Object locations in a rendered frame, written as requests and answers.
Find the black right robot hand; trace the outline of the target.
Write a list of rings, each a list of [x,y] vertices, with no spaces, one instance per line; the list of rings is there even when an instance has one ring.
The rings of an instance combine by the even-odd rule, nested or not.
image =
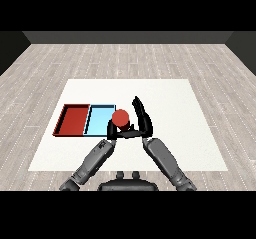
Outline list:
[[[135,97],[132,101],[132,105],[138,118],[139,131],[141,132],[142,137],[151,137],[153,135],[153,125],[151,118],[145,111],[143,103],[138,97]]]

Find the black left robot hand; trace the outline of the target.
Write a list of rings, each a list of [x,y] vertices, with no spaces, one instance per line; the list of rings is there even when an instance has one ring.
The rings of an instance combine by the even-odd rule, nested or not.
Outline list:
[[[112,121],[109,121],[107,125],[107,139],[108,140],[117,139],[117,126]]]

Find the small red can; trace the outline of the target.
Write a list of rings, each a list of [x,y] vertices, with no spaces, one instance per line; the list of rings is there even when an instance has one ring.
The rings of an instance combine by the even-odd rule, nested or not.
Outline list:
[[[123,109],[118,109],[112,114],[112,122],[121,131],[127,131],[130,127],[129,115]]]

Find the light blue shallow open box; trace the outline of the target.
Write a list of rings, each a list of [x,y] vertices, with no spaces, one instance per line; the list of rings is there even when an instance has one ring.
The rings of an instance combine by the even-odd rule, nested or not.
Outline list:
[[[106,137],[107,125],[116,111],[114,104],[92,104],[84,126],[85,137]]]

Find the red shallow open box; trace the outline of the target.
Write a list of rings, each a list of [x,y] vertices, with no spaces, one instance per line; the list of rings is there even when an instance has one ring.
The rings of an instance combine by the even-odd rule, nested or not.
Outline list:
[[[65,104],[53,131],[55,137],[83,137],[89,104]]]

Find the dark grey robot body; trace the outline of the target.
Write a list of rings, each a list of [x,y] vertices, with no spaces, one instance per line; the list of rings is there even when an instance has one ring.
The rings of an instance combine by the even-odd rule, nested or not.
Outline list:
[[[101,183],[98,191],[158,191],[158,187],[155,183],[142,180],[138,171],[132,172],[131,179],[125,179],[124,172],[118,171],[116,178]]]

